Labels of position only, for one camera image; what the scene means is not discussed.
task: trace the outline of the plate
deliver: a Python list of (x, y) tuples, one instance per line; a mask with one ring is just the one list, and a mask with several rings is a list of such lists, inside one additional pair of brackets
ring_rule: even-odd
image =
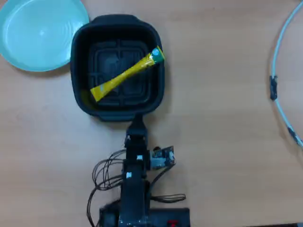
[(88, 22), (80, 0), (8, 0), (0, 10), (0, 53), (22, 70), (54, 70), (70, 61), (73, 36)]

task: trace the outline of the yellow tube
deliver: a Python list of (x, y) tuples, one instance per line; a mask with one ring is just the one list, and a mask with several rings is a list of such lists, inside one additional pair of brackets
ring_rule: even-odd
[(160, 47), (153, 49), (151, 53), (142, 58), (137, 64), (121, 73), (119, 76), (113, 78), (112, 80), (103, 83), (97, 87), (92, 88), (90, 91), (93, 94), (96, 102), (104, 98), (111, 90), (119, 86), (123, 81), (130, 78), (134, 74), (145, 70), (146, 68), (153, 66), (165, 59)]

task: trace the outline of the wire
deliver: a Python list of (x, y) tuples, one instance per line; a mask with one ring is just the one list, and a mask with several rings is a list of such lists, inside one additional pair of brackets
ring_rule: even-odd
[(162, 202), (162, 203), (175, 203), (175, 202), (186, 200), (186, 195), (174, 194), (174, 195), (151, 196), (151, 200)]
[[(118, 183), (121, 179), (123, 178), (123, 175), (117, 175), (117, 176), (114, 176), (114, 177), (111, 177), (109, 178), (109, 180), (114, 180), (114, 179), (117, 179), (117, 180), (114, 180), (112, 182), (112, 184), (115, 183), (115, 186), (113, 186), (112, 188), (114, 187), (117, 187), (120, 185), (120, 183)], [(89, 200), (88, 200), (88, 203), (87, 203), (87, 208), (86, 208), (86, 215), (87, 215), (87, 218), (89, 220), (89, 223), (92, 227), (96, 227), (93, 220), (92, 220), (92, 217), (91, 217), (91, 213), (90, 213), (90, 207), (91, 207), (91, 202), (92, 202), (92, 199), (94, 197), (94, 194), (96, 193), (97, 190), (99, 190), (99, 188), (101, 187), (101, 185), (103, 184), (104, 182), (101, 182), (99, 183), (90, 193), (89, 195)]]
[[(113, 165), (122, 164), (123, 159), (119, 159), (120, 155), (125, 153), (126, 150), (119, 150), (117, 152), (114, 152), (108, 159), (104, 159), (102, 161), (99, 161), (92, 171), (92, 180), (94, 182), (95, 188), (92, 190), (92, 192), (89, 195), (88, 204), (87, 204), (87, 218), (89, 220), (89, 223), (92, 227), (96, 227), (99, 225), (99, 222), (95, 226), (90, 212), (91, 202), (93, 199), (94, 194), (96, 191), (107, 191), (113, 188), (116, 188), (121, 185), (123, 181), (123, 175), (117, 175), (114, 177), (109, 176), (109, 168)], [(98, 177), (100, 174), (103, 175), (103, 181), (98, 183)]]
[[(293, 10), (293, 12), (291, 13), (291, 15), (288, 17), (288, 19), (285, 21), (282, 29), (281, 29), (281, 32), (280, 32), (280, 35), (279, 35), (279, 38), (278, 38), (278, 41), (276, 43), (276, 47), (275, 47), (275, 52), (274, 52), (274, 56), (273, 56), (273, 60), (272, 60), (272, 65), (271, 65), (271, 78), (272, 79), (275, 79), (275, 76), (276, 76), (276, 59), (277, 59), (277, 56), (278, 56), (278, 53), (279, 53), (279, 49), (280, 49), (280, 46), (281, 46), (281, 42), (283, 40), (283, 37), (284, 37), (284, 33), (288, 27), (288, 25), (290, 24), (290, 22), (293, 20), (293, 18), (295, 17), (295, 15), (297, 14), (297, 12), (301, 9), (301, 7), (303, 6), (303, 1), (300, 2), (300, 4)], [(303, 148), (303, 142), (301, 140), (301, 138), (295, 133), (293, 127), (291, 126), (288, 118), (286, 117), (280, 103), (279, 103), (279, 100), (278, 98), (276, 98), (274, 100), (275, 104), (276, 104), (276, 107), (280, 113), (280, 115), (282, 116), (282, 119), (285, 123), (285, 125), (287, 126), (291, 136), (293, 137), (293, 139), (297, 142), (297, 144)]]

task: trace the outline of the wooden table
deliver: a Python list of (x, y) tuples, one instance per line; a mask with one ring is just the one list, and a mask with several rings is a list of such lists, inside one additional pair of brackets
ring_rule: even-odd
[[(83, 0), (91, 18), (134, 14), (161, 36), (166, 93), (145, 123), (150, 148), (174, 145), (177, 165), (155, 193), (186, 193), (172, 206), (190, 207), (194, 227), (303, 221), (302, 152), (268, 99), (275, 37), (298, 2)], [(277, 62), (281, 104), (301, 136), (302, 22), (303, 12)], [(0, 57), (0, 79), (0, 226), (89, 226), (91, 170), (123, 146), (128, 124), (85, 114), (69, 66), (31, 73)], [(117, 195), (95, 197), (94, 220)]]

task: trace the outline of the pan handle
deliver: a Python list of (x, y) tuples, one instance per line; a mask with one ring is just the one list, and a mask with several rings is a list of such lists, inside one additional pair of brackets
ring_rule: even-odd
[(92, 20), (92, 23), (98, 23), (99, 25), (116, 25), (116, 24), (140, 24), (137, 17), (128, 14), (111, 14), (102, 15)]

